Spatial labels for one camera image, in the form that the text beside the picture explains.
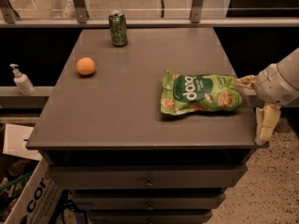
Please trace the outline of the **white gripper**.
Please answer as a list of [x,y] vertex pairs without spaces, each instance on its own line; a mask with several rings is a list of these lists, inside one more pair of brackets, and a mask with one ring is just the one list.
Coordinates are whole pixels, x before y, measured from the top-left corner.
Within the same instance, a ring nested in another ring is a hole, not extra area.
[[288,105],[299,97],[299,68],[293,64],[272,63],[257,76],[237,78],[235,84],[255,89],[257,96],[265,101],[262,108],[256,108],[255,143],[263,145],[270,140],[278,125],[281,106]]

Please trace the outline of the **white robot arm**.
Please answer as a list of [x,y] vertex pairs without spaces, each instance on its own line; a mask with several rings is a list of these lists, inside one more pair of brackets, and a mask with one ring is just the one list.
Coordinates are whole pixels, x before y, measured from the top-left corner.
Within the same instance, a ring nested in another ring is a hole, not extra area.
[[280,62],[268,65],[257,76],[237,78],[235,85],[253,90],[264,101],[262,108],[256,108],[255,143],[268,143],[278,125],[280,108],[299,98],[299,48]]

